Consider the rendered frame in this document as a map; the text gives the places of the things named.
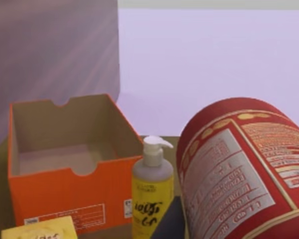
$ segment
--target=nutrition facts label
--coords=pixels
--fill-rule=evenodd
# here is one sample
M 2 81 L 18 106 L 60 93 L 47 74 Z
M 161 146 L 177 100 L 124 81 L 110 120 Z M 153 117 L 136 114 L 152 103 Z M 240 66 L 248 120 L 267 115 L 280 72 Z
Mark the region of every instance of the nutrition facts label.
M 183 189 L 195 239 L 223 239 L 275 202 L 229 129 L 196 152 Z
M 72 216 L 77 231 L 102 225 L 105 223 L 105 205 L 98 204 L 70 211 L 44 215 L 36 218 L 25 219 L 25 224 L 41 222 L 59 217 Z
M 243 129 L 289 188 L 299 187 L 299 130 L 279 123 L 252 123 Z

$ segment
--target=pump nozzle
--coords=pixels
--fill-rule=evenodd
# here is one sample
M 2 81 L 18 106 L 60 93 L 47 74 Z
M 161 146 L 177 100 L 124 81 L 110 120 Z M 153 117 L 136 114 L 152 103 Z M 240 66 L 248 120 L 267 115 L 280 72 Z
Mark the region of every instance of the pump nozzle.
M 147 136 L 144 138 L 144 164 L 149 167 L 161 165 L 163 160 L 162 147 L 173 148 L 173 145 L 158 136 Z

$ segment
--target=white pump dispenser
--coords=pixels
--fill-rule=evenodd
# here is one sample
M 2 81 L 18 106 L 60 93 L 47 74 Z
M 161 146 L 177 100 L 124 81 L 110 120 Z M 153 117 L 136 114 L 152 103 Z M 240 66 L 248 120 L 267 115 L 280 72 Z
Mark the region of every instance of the white pump dispenser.
M 174 169 L 163 147 L 173 145 L 158 136 L 145 137 L 143 158 L 133 166 L 133 239 L 149 239 L 174 198 Z

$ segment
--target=red can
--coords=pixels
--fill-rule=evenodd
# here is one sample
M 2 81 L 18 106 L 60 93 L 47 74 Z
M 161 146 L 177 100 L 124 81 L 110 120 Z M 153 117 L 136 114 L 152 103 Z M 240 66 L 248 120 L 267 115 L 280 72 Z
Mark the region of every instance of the red can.
M 192 239 L 299 239 L 299 127 L 231 98 L 187 124 L 177 170 Z

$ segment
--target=yellow box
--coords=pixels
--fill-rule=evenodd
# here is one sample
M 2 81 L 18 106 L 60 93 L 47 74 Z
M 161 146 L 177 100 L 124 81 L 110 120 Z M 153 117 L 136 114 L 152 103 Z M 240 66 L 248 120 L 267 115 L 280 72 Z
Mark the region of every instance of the yellow box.
M 3 230 L 1 239 L 77 239 L 71 216 Z

